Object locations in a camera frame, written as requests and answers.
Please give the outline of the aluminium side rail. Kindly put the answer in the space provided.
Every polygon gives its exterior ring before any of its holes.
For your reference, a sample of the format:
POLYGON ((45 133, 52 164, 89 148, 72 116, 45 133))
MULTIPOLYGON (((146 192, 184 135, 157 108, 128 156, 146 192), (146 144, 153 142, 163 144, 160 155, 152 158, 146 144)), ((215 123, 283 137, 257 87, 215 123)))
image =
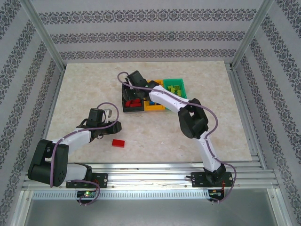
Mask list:
POLYGON ((27 137, 24 139, 24 143, 27 144, 26 170, 29 170, 34 159, 38 142, 46 139, 49 134, 63 74, 64 72, 60 72, 58 69, 49 69, 34 102, 29 130, 27 131, 27 137))
POLYGON ((246 135, 247 143, 249 146, 249 150, 251 154, 257 154, 259 158, 259 162, 261 164, 261 168, 266 170, 268 167, 266 166, 259 141, 257 139, 253 123, 251 120, 251 116, 249 114, 246 100, 243 95, 243 91, 239 84, 239 80, 236 72, 231 68, 230 64, 225 63, 226 71, 228 73, 229 81, 231 84, 231 88, 233 91, 233 95, 237 104, 239 116, 244 128, 244 132, 246 135))

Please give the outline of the green plastic bin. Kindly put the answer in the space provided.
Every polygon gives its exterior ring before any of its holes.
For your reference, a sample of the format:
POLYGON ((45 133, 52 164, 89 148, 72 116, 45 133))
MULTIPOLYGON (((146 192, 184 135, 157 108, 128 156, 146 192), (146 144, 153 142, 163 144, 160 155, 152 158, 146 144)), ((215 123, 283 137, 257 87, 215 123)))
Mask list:
POLYGON ((167 89, 168 86, 173 86, 175 87, 175 85, 179 85, 181 86, 181 91, 183 93, 183 97, 182 98, 187 98, 186 95, 186 90, 185 90, 185 86, 184 86, 184 82, 183 79, 164 79, 163 80, 163 87, 167 89))

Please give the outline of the aluminium mounting rail frame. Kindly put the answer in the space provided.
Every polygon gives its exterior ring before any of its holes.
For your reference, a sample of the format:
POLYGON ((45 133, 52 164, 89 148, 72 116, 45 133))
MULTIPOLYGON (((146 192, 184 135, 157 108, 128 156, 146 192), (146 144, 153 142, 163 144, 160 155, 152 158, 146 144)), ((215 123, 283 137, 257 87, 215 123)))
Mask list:
MULTIPOLYGON (((279 188, 274 170, 263 169, 258 160, 232 165, 237 171, 236 189, 279 188)), ((91 167, 93 172, 108 174, 109 190, 191 190, 187 177, 202 171, 203 163, 99 163, 91 167)))

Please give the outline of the aluminium corner post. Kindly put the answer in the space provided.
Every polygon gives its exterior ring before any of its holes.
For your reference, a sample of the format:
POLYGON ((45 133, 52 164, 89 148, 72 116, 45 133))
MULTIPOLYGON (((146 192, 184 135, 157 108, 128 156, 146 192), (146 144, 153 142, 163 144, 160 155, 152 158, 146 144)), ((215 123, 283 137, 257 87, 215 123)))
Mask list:
POLYGON ((57 50, 53 40, 50 37, 50 34, 46 30, 45 25, 43 24, 38 12, 36 11, 33 3, 31 0, 19 0, 22 7, 24 8, 27 16, 31 20, 32 24, 34 25, 36 31, 38 32, 40 38, 46 45, 47 49, 49 50, 52 58, 54 59, 56 65, 58 66, 60 71, 64 71, 66 69, 66 65, 57 50))
POLYGON ((274 0, 263 0, 262 1, 262 4, 260 5, 256 15, 254 16, 253 21, 251 22, 241 44, 239 45, 231 63, 230 63, 231 70, 234 70, 238 66, 241 58, 243 57, 243 54, 245 53, 246 49, 248 48, 249 44, 251 43, 252 39, 254 38, 257 30, 259 29, 263 19, 265 18, 266 14, 268 13, 273 2, 274 2, 274 0))

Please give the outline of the yellow plastic bin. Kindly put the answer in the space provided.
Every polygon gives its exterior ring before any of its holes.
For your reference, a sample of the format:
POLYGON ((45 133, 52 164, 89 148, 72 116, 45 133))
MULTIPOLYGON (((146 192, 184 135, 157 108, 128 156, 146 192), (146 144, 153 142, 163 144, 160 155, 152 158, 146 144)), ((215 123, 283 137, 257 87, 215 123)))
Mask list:
POLYGON ((153 111, 165 111, 166 108, 163 105, 149 105, 150 100, 148 99, 144 99, 143 103, 144 103, 144 110, 148 111, 148 112, 153 112, 153 111))

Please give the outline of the grey metal panel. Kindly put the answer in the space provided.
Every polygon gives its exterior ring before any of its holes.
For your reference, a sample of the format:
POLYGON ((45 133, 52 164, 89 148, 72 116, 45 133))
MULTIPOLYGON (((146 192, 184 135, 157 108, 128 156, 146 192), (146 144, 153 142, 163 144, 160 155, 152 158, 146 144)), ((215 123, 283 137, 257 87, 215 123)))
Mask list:
POLYGON ((75 201, 34 200, 25 226, 277 226, 277 221, 267 204, 103 200, 81 207, 75 201))

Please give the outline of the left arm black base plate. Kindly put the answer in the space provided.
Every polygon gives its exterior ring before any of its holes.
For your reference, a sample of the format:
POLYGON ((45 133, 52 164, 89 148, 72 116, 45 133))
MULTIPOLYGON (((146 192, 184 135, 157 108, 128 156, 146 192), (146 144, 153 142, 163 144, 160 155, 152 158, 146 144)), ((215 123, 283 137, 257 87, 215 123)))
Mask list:
MULTIPOLYGON (((107 188, 108 174, 107 173, 93 173, 90 181, 97 183, 100 188, 107 188)), ((67 182, 66 188, 85 188, 96 189, 96 185, 83 182, 67 182)))

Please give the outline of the black plastic bin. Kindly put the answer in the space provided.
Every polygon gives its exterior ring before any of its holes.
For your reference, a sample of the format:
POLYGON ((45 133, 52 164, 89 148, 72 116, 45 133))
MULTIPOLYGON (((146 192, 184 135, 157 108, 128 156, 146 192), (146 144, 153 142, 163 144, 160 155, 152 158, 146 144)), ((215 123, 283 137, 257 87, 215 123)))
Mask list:
POLYGON ((125 107, 125 102, 129 101, 128 96, 125 95, 124 89, 129 88, 128 86, 122 85, 122 108, 124 113, 133 113, 133 112, 143 112, 144 111, 144 103, 143 99, 141 99, 142 107, 125 107))

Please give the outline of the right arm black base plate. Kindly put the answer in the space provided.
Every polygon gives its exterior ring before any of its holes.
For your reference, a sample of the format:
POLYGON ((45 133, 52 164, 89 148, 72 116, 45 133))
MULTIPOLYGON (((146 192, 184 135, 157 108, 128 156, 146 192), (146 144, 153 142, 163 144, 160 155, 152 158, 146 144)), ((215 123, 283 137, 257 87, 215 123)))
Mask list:
POLYGON ((213 183, 206 178, 205 172, 192 172, 190 177, 192 187, 231 187, 234 181, 231 172, 225 172, 217 182, 213 183))

